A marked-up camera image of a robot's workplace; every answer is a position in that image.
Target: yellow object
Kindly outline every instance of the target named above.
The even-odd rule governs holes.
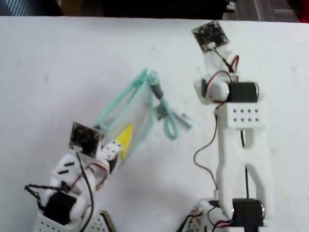
[[[133,124],[128,124],[127,127],[121,134],[116,138],[116,141],[121,143],[122,151],[120,154],[120,159],[124,160],[126,158],[127,152],[130,148],[131,140],[133,137]]]

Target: small camera board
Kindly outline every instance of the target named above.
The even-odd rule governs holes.
[[[217,48],[229,43],[228,38],[217,20],[196,28],[192,30],[192,32],[203,53],[207,53],[211,51],[212,48]]]
[[[80,147],[84,155],[95,158],[102,139],[103,134],[100,130],[73,122],[70,140],[71,149],[74,149],[74,146]]]

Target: perforated white panel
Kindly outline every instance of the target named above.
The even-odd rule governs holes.
[[[61,225],[57,222],[44,217],[41,212],[38,213],[33,232],[78,232],[84,224],[83,222],[70,223],[68,225]],[[94,212],[90,223],[88,224],[85,232],[109,232],[108,227],[102,215]]]
[[[260,128],[265,125],[263,107],[260,103],[226,103],[219,107],[221,125],[229,128]]]

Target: circuit board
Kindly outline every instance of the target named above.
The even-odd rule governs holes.
[[[208,48],[208,45],[211,43],[215,43],[214,48],[229,43],[227,36],[217,20],[193,29],[192,32],[203,53],[211,51],[211,49]]]

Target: wire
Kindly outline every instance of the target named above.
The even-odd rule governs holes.
[[[59,188],[59,187],[44,186],[44,185],[33,185],[33,184],[26,185],[24,189],[26,191],[28,191],[32,196],[34,196],[37,199],[38,208],[40,210],[44,210],[45,209],[45,207],[41,203],[40,194],[38,192],[33,191],[31,188],[35,188],[35,189],[51,189],[51,190],[55,190],[55,191],[66,191],[64,186]]]
[[[243,136],[243,131],[240,131],[240,137],[241,137],[241,144],[242,147],[245,147],[245,141],[244,141],[244,136]],[[249,181],[248,181],[248,169],[245,167],[245,179],[246,179],[246,193],[247,193],[247,198],[249,198]]]
[[[218,220],[218,221],[216,222],[216,224],[214,224],[213,229],[212,229],[212,231],[211,231],[211,232],[214,232],[216,228],[223,228],[223,227],[227,227],[227,226],[229,226],[231,223],[232,223],[232,220],[230,220],[230,221]]]
[[[238,62],[239,62],[239,55],[236,55],[233,58],[233,60],[232,60],[230,65],[233,67],[235,62],[236,62],[236,65],[235,65],[234,71],[237,72],[237,67],[238,67]]]
[[[213,180],[213,183],[214,183],[214,185],[216,186],[216,190],[218,190],[218,186],[217,186],[217,183],[216,183],[216,180],[215,180],[215,178],[214,178],[214,175],[213,175],[212,171],[211,171],[209,168],[207,168],[207,167],[205,167],[205,166],[202,166],[202,165],[198,164],[197,161],[196,161],[197,154],[198,154],[201,150],[203,150],[203,149],[205,149],[206,147],[210,146],[210,145],[212,144],[212,142],[214,141],[215,137],[216,137],[217,127],[218,127],[217,116],[215,116],[215,119],[216,119],[216,126],[215,126],[215,129],[214,129],[214,134],[213,134],[213,137],[212,137],[211,141],[210,141],[207,145],[201,147],[199,150],[197,150],[197,151],[195,152],[194,157],[193,157],[193,162],[194,162],[194,164],[195,164],[196,166],[198,166],[198,167],[200,167],[200,168],[202,168],[202,169],[205,169],[207,172],[209,172],[209,174],[211,175],[211,178],[212,178],[212,180]]]
[[[88,168],[89,168],[90,170],[92,170],[92,169],[90,168],[91,165],[95,165],[95,166],[101,168],[102,170],[106,171],[106,173],[108,173],[107,170],[106,170],[106,168],[105,168],[103,165],[100,165],[100,164],[95,163],[95,162],[92,162],[92,163],[88,164],[88,165],[85,167],[85,170],[88,169]],[[82,175],[80,174],[80,175],[74,180],[73,184],[70,186],[70,190],[69,190],[69,191],[72,191],[72,189],[74,188],[76,182],[77,182],[81,177],[82,177]],[[100,189],[101,185],[104,183],[104,181],[105,181],[106,178],[107,178],[107,175],[96,185],[96,190],[99,190],[99,189]]]
[[[213,48],[212,50],[221,58],[221,60],[223,61],[223,63],[227,66],[228,71],[231,72],[231,73],[234,73],[234,70],[233,70],[233,68],[232,68],[232,65],[230,65],[230,64],[226,61],[226,59],[224,59],[223,56],[221,56],[221,55],[219,54],[219,52],[217,51],[217,49],[216,49],[216,48]]]
[[[199,214],[194,215],[194,216],[191,217],[191,219],[189,220],[189,225],[188,225],[188,230],[187,230],[188,232],[190,232],[190,227],[191,227],[192,220],[193,220],[194,218],[199,217],[199,216],[202,216],[202,215],[203,215],[203,212],[201,212],[201,213],[199,213]]]
[[[77,159],[78,159],[78,162],[79,162],[79,165],[81,167],[81,170],[82,170],[82,175],[86,181],[86,184],[87,184],[87,187],[88,187],[88,190],[89,190],[89,194],[90,194],[90,201],[91,201],[91,211],[90,211],[90,215],[87,219],[87,221],[85,222],[84,226],[81,228],[81,230],[79,232],[84,232],[86,227],[88,226],[90,220],[91,220],[91,217],[93,215],[93,211],[94,211],[94,200],[93,200],[93,194],[92,194],[92,190],[91,190],[91,187],[90,187],[90,184],[89,184],[89,181],[88,181],[88,177],[84,171],[84,168],[83,168],[83,164],[82,164],[82,161],[81,161],[81,158],[79,156],[79,152],[77,151],[76,152],[76,156],[77,156]]]
[[[211,221],[211,218],[209,217],[209,213],[210,213],[212,210],[214,210],[215,208],[217,208],[217,207],[214,206],[213,208],[211,208],[211,209],[207,212],[207,218],[208,218],[209,222],[211,223],[211,225],[213,225],[213,226],[214,226],[214,223]]]
[[[206,92],[207,92],[207,90],[208,90],[208,86],[210,85],[210,83],[211,83],[211,82],[214,80],[214,78],[215,78],[218,74],[220,74],[220,73],[225,73],[225,74],[228,76],[228,78],[230,79],[230,82],[233,82],[233,81],[232,81],[231,75],[230,75],[227,71],[220,70],[220,71],[216,72],[214,75],[212,75],[212,77],[209,79],[209,82],[207,83],[207,87],[206,87]]]

